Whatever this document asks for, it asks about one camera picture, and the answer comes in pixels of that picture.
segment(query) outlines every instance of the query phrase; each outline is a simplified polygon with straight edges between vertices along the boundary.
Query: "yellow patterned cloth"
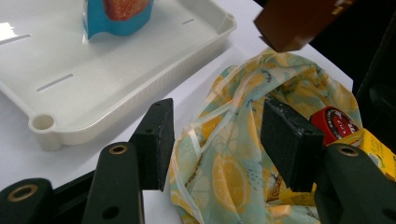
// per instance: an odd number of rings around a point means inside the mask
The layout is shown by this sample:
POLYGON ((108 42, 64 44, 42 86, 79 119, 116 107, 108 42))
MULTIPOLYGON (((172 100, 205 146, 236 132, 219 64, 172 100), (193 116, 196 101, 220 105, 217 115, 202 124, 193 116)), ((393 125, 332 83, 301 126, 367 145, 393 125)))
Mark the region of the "yellow patterned cloth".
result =
POLYGON ((228 67, 174 147, 171 200, 185 224, 319 223, 314 206, 267 203, 279 177, 260 142, 269 98, 307 119, 333 105, 361 128, 352 93, 306 58, 268 49, 228 67))

